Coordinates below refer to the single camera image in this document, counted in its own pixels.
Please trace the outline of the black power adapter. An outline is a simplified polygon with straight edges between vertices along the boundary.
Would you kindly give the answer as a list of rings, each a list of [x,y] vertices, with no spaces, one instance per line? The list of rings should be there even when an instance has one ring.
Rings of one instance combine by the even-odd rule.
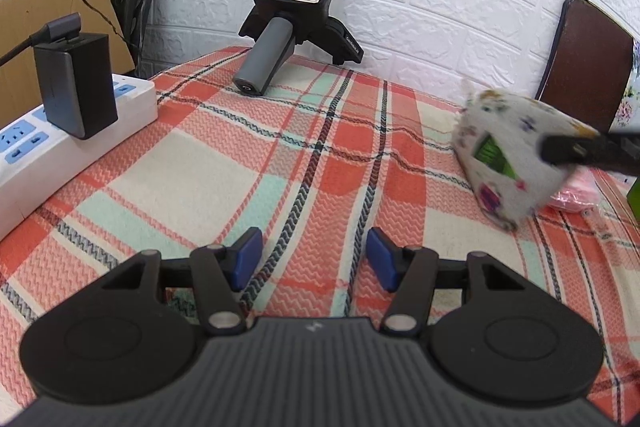
[[[34,47],[47,121],[88,140],[118,119],[108,37],[82,32]]]

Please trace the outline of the handheld device with screen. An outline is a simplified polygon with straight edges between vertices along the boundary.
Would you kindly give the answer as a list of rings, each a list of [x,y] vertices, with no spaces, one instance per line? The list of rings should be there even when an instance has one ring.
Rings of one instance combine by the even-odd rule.
[[[332,0],[253,0],[239,31],[254,40],[233,83],[247,96],[262,96],[280,67],[306,41],[329,54],[332,63],[359,64],[363,49],[347,27],[329,16]]]

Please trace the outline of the white power strip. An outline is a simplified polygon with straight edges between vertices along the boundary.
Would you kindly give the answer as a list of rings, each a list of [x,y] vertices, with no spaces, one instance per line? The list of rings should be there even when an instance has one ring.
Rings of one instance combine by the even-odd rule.
[[[38,106],[1,130],[1,235],[131,135],[157,120],[155,84],[115,75],[118,119],[88,140],[47,121]]]

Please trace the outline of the green edged storage box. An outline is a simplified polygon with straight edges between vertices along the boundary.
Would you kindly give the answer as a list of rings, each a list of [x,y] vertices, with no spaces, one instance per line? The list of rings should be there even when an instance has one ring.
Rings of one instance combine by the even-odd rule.
[[[634,219],[640,221],[640,179],[634,181],[627,193],[627,204],[634,215]]]

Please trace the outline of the brown wooden headboard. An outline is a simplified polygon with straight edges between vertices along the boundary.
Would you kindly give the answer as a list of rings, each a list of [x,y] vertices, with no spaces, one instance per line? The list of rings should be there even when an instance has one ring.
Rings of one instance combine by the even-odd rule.
[[[601,132],[610,130],[635,43],[589,0],[565,0],[536,99]]]

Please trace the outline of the floral white pillow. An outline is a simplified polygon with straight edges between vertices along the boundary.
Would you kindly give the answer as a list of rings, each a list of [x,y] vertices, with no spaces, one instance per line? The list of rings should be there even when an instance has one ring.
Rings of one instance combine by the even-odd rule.
[[[632,65],[611,131],[638,131],[640,119],[640,42],[634,40]]]

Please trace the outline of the pink plastic packet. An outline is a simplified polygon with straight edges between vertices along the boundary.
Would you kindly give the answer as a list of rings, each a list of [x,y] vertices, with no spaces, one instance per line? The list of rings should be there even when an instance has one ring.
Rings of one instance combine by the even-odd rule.
[[[581,212],[599,205],[601,196],[592,172],[578,168],[562,186],[559,192],[551,196],[548,206],[566,212]]]

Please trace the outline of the floral fabric pouch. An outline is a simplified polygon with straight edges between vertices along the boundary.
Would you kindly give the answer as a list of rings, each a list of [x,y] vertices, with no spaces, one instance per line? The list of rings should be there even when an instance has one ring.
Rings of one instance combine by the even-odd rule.
[[[593,127],[544,102],[487,89],[466,100],[451,135],[482,213],[506,231],[548,204],[576,171],[540,157],[544,137],[597,138]]]

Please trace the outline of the plaid bed blanket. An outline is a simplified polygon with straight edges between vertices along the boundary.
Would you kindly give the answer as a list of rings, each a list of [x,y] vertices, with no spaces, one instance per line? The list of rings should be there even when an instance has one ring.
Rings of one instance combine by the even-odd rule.
[[[362,251],[379,227],[444,258],[487,251],[582,314],[605,343],[591,401],[639,410],[639,227],[618,184],[598,205],[540,210],[514,232],[480,212],[450,146],[457,107],[294,57],[267,95],[232,84],[232,46],[154,79],[157,120],[53,194],[1,243],[1,415],[32,401],[18,344],[40,314],[144,248],[184,257],[264,236],[250,315],[382,317]]]

